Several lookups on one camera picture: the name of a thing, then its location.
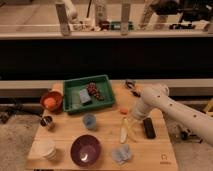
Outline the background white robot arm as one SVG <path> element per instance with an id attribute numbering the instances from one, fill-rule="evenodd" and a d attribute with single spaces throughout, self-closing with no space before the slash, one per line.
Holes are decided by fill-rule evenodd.
<path id="1" fill-rule="evenodd" d="M 65 4 L 65 9 L 69 22 L 74 26 L 78 26 L 79 25 L 78 13 L 72 0 L 63 0 L 63 2 Z"/>

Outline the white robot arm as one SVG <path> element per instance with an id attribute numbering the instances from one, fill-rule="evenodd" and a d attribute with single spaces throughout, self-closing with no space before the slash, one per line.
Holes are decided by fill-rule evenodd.
<path id="1" fill-rule="evenodd" d="M 170 98 L 169 88 L 165 84 L 143 87 L 131 113 L 136 120 L 142 121 L 149 116 L 154 108 L 180 122 L 213 146 L 213 117 Z"/>

